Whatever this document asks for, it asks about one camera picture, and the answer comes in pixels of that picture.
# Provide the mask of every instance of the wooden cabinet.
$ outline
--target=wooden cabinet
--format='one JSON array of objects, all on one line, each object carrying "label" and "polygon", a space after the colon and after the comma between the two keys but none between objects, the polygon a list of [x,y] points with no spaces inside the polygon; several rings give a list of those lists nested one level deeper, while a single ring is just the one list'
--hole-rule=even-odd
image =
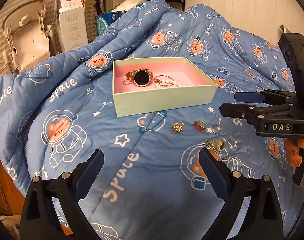
[{"label": "wooden cabinet", "polygon": [[15,187],[0,160],[0,212],[6,215],[20,215],[23,203],[24,197]]}]

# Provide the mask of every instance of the metal bolt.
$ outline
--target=metal bolt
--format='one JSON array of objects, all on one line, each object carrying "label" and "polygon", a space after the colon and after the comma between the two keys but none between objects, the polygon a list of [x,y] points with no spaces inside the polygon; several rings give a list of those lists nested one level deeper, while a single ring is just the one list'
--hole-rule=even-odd
[{"label": "metal bolt", "polygon": [[239,171],[233,171],[233,172],[232,172],[232,175],[233,175],[233,177],[235,177],[235,178],[241,177],[241,173],[240,173]]},{"label": "metal bolt", "polygon": [[263,179],[266,181],[266,182],[269,182],[271,180],[270,176],[268,175],[264,175],[263,176]]},{"label": "metal bolt", "polygon": [[69,172],[65,172],[65,173],[62,174],[62,178],[67,179],[68,177],[70,177]]},{"label": "metal bolt", "polygon": [[39,176],[35,176],[33,177],[32,181],[33,182],[38,182],[40,180],[40,177]]}]

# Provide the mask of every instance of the blue comforter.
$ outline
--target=blue comforter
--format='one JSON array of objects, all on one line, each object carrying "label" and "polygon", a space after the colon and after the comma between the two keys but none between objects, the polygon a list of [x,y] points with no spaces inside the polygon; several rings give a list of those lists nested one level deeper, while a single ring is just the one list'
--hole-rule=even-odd
[{"label": "blue comforter", "polygon": [[[188,58],[218,84],[212,103],[116,117],[113,61],[138,57]],[[287,233],[304,189],[292,182],[283,140],[257,137],[246,121],[219,112],[221,103],[235,103],[236,92],[263,89],[294,91],[277,47],[231,27],[208,6],[181,12],[163,0],[148,1],[88,46],[0,78],[0,158],[25,195],[33,176],[57,178],[100,149],[104,166],[79,204],[102,239],[198,240],[223,205],[200,167],[198,150],[207,140],[223,140],[225,148],[212,154],[231,170],[271,176]],[[203,133],[193,127],[196,119],[206,122]],[[175,133],[172,125],[180,120],[183,131]],[[68,227],[58,201],[55,207]]]}]

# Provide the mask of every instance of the light green box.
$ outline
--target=light green box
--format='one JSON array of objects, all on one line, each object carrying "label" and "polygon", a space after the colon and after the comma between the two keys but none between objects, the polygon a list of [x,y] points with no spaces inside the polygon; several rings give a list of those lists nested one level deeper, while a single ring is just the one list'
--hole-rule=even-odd
[{"label": "light green box", "polygon": [[[208,85],[172,86],[162,89],[114,93],[116,68],[122,68],[126,65],[153,63],[185,63]],[[213,99],[217,86],[218,85],[208,75],[187,58],[183,57],[134,58],[116,60],[113,62],[112,92],[116,115],[118,117],[209,104]]]}]

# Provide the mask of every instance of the white wall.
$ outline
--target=white wall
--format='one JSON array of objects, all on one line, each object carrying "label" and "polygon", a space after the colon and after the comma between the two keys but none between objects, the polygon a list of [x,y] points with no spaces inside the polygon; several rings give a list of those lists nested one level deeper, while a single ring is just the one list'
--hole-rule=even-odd
[{"label": "white wall", "polygon": [[233,27],[254,33],[277,45],[279,25],[304,35],[304,12],[296,0],[186,0],[186,9],[205,4],[221,14]]}]

